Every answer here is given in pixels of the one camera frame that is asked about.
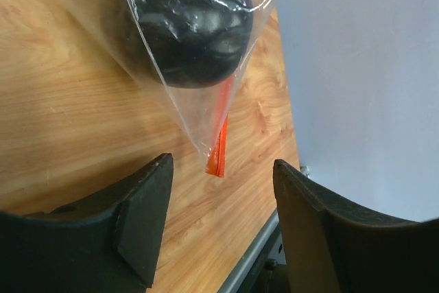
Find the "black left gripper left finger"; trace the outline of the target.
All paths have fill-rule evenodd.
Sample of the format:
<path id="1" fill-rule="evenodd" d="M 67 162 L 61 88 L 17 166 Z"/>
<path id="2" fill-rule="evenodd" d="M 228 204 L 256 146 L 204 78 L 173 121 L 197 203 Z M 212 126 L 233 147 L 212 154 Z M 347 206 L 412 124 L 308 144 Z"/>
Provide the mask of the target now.
<path id="1" fill-rule="evenodd" d="M 1 213 L 2 292 L 145 292 L 174 176 L 169 153 L 49 213 Z"/>

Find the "clear zip top bag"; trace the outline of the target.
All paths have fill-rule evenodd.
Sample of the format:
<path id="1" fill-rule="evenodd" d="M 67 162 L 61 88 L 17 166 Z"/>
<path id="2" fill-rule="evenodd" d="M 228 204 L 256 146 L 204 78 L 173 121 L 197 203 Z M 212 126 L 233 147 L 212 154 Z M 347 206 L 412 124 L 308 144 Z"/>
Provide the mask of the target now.
<path id="1" fill-rule="evenodd" d="M 275 0 L 123 0 L 133 75 L 174 111 L 205 171 L 223 177 L 228 112 Z"/>

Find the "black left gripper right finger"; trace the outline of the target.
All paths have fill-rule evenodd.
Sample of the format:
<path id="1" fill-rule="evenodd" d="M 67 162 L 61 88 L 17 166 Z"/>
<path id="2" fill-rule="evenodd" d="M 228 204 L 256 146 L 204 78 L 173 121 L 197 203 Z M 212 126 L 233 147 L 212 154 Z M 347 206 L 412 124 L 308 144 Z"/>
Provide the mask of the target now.
<path id="1" fill-rule="evenodd" d="M 437 220 L 361 206 L 281 159 L 273 185 L 293 292 L 438 291 Z"/>

